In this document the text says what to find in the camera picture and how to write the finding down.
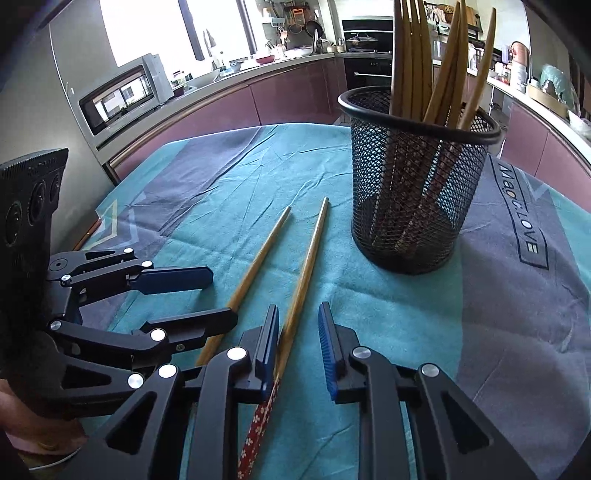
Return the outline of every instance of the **mesh pen cup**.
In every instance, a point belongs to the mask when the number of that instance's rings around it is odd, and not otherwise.
[[[419,274],[443,265],[499,125],[479,109],[470,131],[388,114],[390,87],[339,97],[351,117],[353,240],[376,265]]]

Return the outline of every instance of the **kitchen counter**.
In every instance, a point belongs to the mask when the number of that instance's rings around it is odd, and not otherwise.
[[[260,77],[268,77],[276,73],[289,71],[310,62],[331,59],[334,57],[342,57],[344,59],[371,58],[389,60],[392,58],[392,55],[383,53],[358,52],[317,54],[300,59],[275,61],[271,64],[258,66],[228,75],[217,82],[192,90],[182,97],[172,99],[160,106],[157,110],[131,125],[122,134],[118,135],[110,143],[105,145],[98,152],[98,159],[101,164],[105,164],[112,161],[116,157],[122,157],[127,147],[133,144],[136,139],[144,136],[146,133],[158,127],[163,122],[175,117],[178,113],[191,108],[195,104],[207,101],[210,98],[215,98],[226,91],[236,89],[239,85],[246,84],[250,80],[256,81]],[[441,61],[433,60],[433,64],[434,66],[440,66]],[[467,72],[472,76],[476,76],[476,71],[474,70],[468,70]],[[502,82],[499,82],[498,80],[489,78],[487,82],[491,88],[498,89],[506,95],[509,95],[526,107],[535,116],[539,117],[549,129],[566,140],[571,145],[572,149],[577,152],[581,158],[584,158],[588,164],[591,165],[591,145],[585,139],[580,137],[574,130],[572,130],[566,121],[540,105],[535,100],[529,98],[527,95],[522,94],[521,92]]]

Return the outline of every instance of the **silver screw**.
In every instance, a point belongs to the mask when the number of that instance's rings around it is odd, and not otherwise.
[[[140,374],[131,374],[127,379],[127,384],[131,388],[137,390],[139,387],[144,385],[144,377],[142,377]]]
[[[371,355],[371,350],[365,346],[358,346],[353,348],[353,356],[355,358],[367,358]]]
[[[162,378],[170,378],[177,372],[177,368],[172,364],[166,364],[158,369],[158,375]]]
[[[166,332],[162,328],[155,328],[150,332],[150,338],[154,342],[160,342],[166,338]]]
[[[234,348],[230,348],[230,350],[228,350],[227,355],[230,360],[240,360],[246,357],[246,350],[244,350],[244,348],[241,346],[235,346]]]
[[[433,365],[433,364],[424,364],[421,367],[421,372],[423,373],[423,375],[425,375],[425,377],[436,377],[439,375],[439,369],[437,367],[437,365]]]

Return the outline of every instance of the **bowl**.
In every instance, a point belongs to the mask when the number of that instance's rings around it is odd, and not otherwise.
[[[274,55],[269,55],[269,56],[266,56],[266,57],[260,57],[260,58],[255,59],[255,60],[256,60],[256,62],[259,65],[265,65],[267,63],[272,63],[273,61],[275,61],[275,56]]]
[[[285,51],[285,56],[288,59],[300,59],[302,57],[307,57],[312,53],[312,47],[298,47],[292,48],[291,50]]]

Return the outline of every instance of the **basket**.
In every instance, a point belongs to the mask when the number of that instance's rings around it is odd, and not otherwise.
[[[351,117],[353,240],[376,265],[419,274],[443,265],[499,125],[479,109],[470,131],[388,114],[389,86],[339,97]]]

